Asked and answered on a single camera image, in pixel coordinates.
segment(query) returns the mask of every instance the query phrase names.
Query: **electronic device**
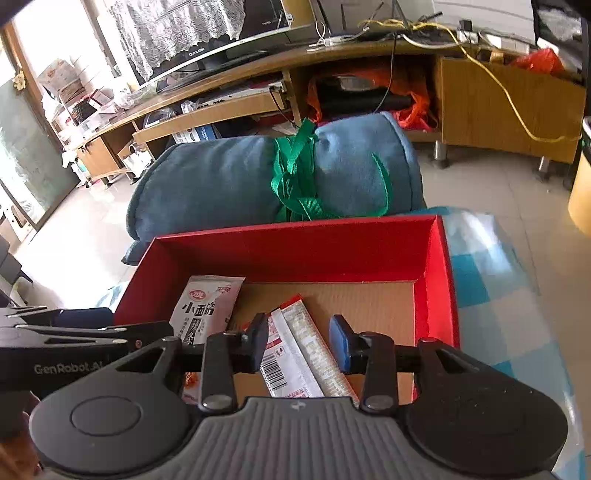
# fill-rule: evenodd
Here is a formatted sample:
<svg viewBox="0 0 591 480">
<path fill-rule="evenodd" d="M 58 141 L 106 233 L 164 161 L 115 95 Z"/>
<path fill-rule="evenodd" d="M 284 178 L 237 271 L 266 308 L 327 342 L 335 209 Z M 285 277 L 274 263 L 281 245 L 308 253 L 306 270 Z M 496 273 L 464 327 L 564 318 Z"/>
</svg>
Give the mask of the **electronic device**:
<svg viewBox="0 0 591 480">
<path fill-rule="evenodd" d="M 154 68 L 149 79 L 144 79 L 137 72 L 134 62 L 128 58 L 139 88 L 164 79 L 177 71 L 192 73 L 199 70 L 202 74 L 200 78 L 205 78 L 252 61 L 254 59 L 252 54 L 256 55 L 256 51 L 233 56 L 229 50 L 272 35 L 283 34 L 282 43 L 289 43 L 287 34 L 290 31 L 308 27 L 314 23 L 314 12 L 309 0 L 243 0 L 243 7 L 245 19 L 238 39 L 233 40 L 228 35 L 223 35 L 208 42 L 200 42 L 187 51 L 178 53 L 170 60 L 162 62 Z M 253 49 L 258 50 L 258 57 L 260 57 L 260 48 L 253 46 Z"/>
<path fill-rule="evenodd" d="M 330 320 L 341 371 L 365 374 L 351 398 L 247 398 L 233 374 L 259 369 L 267 317 L 205 345 L 168 337 L 62 388 L 30 418 L 53 480 L 553 479 L 567 420 L 544 394 L 433 338 L 395 345 Z M 197 405 L 180 398 L 200 371 Z M 417 398 L 399 405 L 397 372 Z"/>
</svg>

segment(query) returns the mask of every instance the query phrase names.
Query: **wooden desk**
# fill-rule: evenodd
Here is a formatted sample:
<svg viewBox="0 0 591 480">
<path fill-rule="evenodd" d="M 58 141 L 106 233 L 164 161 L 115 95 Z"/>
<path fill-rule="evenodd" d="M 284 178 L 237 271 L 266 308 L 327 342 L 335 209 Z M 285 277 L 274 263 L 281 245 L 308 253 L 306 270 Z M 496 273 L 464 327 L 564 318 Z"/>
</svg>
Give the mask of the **wooden desk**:
<svg viewBox="0 0 591 480">
<path fill-rule="evenodd" d="M 308 111 L 306 102 L 308 80 L 319 64 L 365 57 L 387 57 L 391 54 L 393 46 L 394 43 L 391 41 L 351 42 L 313 52 L 308 52 L 307 47 L 299 47 L 270 55 L 212 75 L 179 90 L 156 95 L 125 112 L 125 115 L 116 123 L 95 134 L 84 145 L 100 137 L 116 156 L 118 150 L 111 146 L 112 138 L 118 140 L 117 145 L 123 140 L 125 144 L 135 138 L 138 142 L 147 142 L 152 154 L 157 157 L 165 145 L 162 141 L 165 140 L 162 138 L 165 131 L 157 128 L 150 133 L 143 132 L 137 120 L 150 112 L 187 98 L 219 87 L 237 85 L 269 73 L 281 73 L 287 89 L 286 101 L 289 103 L 296 123 L 299 124 Z M 546 156 L 565 163 L 573 162 L 577 141 L 548 144 L 530 139 L 517 122 L 498 85 L 494 84 L 492 79 L 477 66 L 462 59 L 458 48 L 431 52 L 399 41 L 396 45 L 396 55 L 424 55 L 429 56 L 433 61 L 433 78 L 428 80 L 432 80 L 431 83 L 435 88 L 432 108 L 439 118 L 439 131 L 428 135 L 413 132 L 410 134 L 413 141 L 442 140 L 449 145 L 494 148 Z M 508 88 L 524 120 L 535 134 L 544 137 L 578 136 L 584 110 L 585 93 L 582 87 L 567 80 L 514 67 L 491 65 L 491 68 Z M 186 129 L 236 116 L 272 112 L 277 109 L 268 99 L 251 102 L 250 105 L 246 109 L 233 111 L 229 105 L 221 103 L 209 108 L 209 116 L 200 113 L 189 118 L 186 114 L 170 120 L 168 126 L 174 124 L 180 129 Z"/>
</svg>

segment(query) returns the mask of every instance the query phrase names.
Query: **lace curtain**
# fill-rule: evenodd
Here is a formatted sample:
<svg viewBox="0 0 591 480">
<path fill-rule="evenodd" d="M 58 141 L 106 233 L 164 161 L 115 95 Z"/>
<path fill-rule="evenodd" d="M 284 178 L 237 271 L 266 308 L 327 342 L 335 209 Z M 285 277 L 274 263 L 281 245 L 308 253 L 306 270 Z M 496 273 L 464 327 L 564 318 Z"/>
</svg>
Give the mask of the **lace curtain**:
<svg viewBox="0 0 591 480">
<path fill-rule="evenodd" d="M 244 0 L 110 0 L 124 49 L 148 80 L 165 60 L 227 34 L 237 40 Z"/>
</svg>

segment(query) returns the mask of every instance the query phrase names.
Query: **glass door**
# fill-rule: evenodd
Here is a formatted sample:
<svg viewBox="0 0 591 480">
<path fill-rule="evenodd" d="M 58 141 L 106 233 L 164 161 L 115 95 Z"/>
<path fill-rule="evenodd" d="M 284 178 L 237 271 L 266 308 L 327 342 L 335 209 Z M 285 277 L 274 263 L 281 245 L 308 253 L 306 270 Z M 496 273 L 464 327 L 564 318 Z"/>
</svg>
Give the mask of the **glass door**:
<svg viewBox="0 0 591 480">
<path fill-rule="evenodd" d="M 24 91 L 13 84 L 11 56 L 0 39 L 0 204 L 7 201 L 35 229 L 78 183 L 61 166 L 58 152 L 33 113 Z"/>
</svg>

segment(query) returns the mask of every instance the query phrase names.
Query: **trash bin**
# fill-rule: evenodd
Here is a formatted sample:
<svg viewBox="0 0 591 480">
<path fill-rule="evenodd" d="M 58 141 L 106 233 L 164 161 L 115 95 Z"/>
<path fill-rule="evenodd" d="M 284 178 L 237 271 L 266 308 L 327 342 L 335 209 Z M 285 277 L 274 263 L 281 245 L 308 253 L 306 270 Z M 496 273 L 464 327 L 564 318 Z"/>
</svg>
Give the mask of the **trash bin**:
<svg viewBox="0 0 591 480">
<path fill-rule="evenodd" d="M 583 119 L 583 149 L 570 194 L 569 214 L 585 235 L 591 236 L 591 116 Z"/>
</svg>

